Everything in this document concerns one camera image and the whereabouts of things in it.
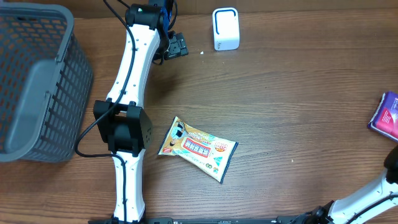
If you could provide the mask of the yellow snack packet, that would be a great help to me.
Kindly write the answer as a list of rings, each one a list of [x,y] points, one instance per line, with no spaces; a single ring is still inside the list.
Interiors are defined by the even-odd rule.
[[[180,156],[222,184],[238,144],[201,131],[174,117],[157,154]]]

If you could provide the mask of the purple red pad pack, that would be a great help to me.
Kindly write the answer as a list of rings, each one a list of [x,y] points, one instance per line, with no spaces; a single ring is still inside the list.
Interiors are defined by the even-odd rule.
[[[387,91],[382,95],[368,128],[397,142],[397,93]]]

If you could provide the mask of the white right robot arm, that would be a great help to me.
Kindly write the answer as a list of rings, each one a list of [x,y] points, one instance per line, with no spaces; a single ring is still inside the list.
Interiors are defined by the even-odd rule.
[[[297,223],[365,223],[397,205],[397,148],[387,155],[379,177],[355,193],[310,213],[303,214]]]

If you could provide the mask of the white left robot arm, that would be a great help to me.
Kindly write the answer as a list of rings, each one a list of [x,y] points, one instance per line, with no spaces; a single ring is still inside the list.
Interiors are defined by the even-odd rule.
[[[144,92],[152,64],[188,54],[183,34],[172,30],[177,14],[174,0],[149,1],[131,4],[121,19],[126,42],[118,75],[106,99],[93,108],[116,171],[116,206],[107,223],[144,222],[142,169],[153,128]]]

